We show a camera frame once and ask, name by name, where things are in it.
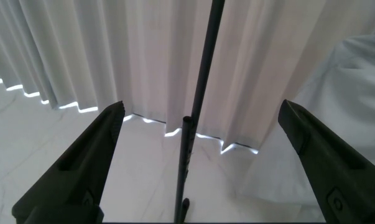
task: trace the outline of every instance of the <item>black rubber foot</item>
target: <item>black rubber foot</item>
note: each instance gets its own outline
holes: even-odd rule
[[[190,206],[190,200],[188,198],[185,198],[182,203],[182,223],[185,222],[187,210]]]

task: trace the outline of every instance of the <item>curtain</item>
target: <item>curtain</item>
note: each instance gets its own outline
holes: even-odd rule
[[[0,83],[53,109],[179,128],[191,113],[211,1],[0,0]],[[226,1],[198,132],[259,149],[280,102],[327,52],[375,34],[375,1]]]

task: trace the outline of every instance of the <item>black stand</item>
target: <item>black stand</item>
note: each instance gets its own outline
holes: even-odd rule
[[[212,1],[204,50],[201,58],[200,73],[198,74],[197,87],[195,89],[192,116],[186,116],[183,118],[174,216],[174,223],[177,224],[184,223],[187,210],[190,206],[188,198],[185,198],[182,202],[183,191],[188,174],[188,164],[190,162],[190,156],[192,155],[194,137],[197,131],[198,120],[200,119],[202,103],[204,101],[206,83],[210,74],[212,56],[215,50],[216,38],[218,36],[224,4],[225,0]]]

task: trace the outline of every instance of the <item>white marble floor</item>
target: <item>white marble floor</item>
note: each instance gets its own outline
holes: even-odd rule
[[[11,208],[97,117],[76,108],[51,110],[40,98],[0,85],[0,223],[15,223]],[[133,116],[118,138],[101,208],[106,222],[172,222],[180,133]],[[299,207],[238,194],[255,159],[246,148],[220,154],[216,139],[196,138],[185,196],[188,222],[288,222]]]

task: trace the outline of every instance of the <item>fabric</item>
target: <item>fabric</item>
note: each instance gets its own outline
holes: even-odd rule
[[[336,45],[293,101],[375,165],[375,35]],[[318,216],[314,215],[318,204],[299,157],[278,124],[252,163],[243,193],[304,205],[302,220],[318,221],[307,220],[309,214]]]
[[[210,6],[0,0],[0,79],[52,108],[123,100],[127,114],[171,132],[191,113]],[[375,34],[375,1],[226,1],[198,132],[258,148],[280,102],[335,43],[360,34]]]

